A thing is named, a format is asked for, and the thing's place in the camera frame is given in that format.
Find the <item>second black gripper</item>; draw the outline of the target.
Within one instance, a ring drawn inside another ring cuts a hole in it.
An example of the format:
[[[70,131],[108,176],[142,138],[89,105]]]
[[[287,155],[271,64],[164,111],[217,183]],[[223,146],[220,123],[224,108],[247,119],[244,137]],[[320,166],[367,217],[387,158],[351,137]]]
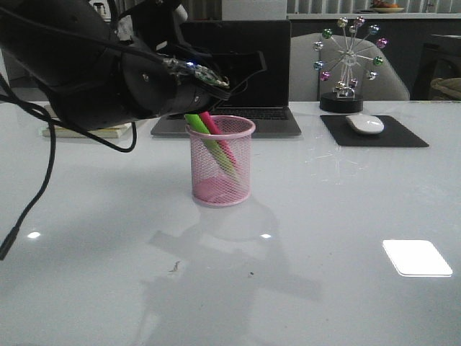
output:
[[[204,53],[184,40],[180,1],[142,1],[123,12],[117,37],[115,120],[229,107],[267,70],[261,51]]]

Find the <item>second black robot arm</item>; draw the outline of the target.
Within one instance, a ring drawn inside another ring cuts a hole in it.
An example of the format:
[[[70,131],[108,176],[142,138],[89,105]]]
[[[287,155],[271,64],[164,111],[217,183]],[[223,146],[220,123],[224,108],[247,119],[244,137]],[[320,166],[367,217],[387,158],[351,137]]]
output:
[[[196,48],[179,1],[143,1],[105,22],[87,1],[3,1],[1,49],[36,79],[58,118],[96,130],[197,113],[230,99],[264,56]]]

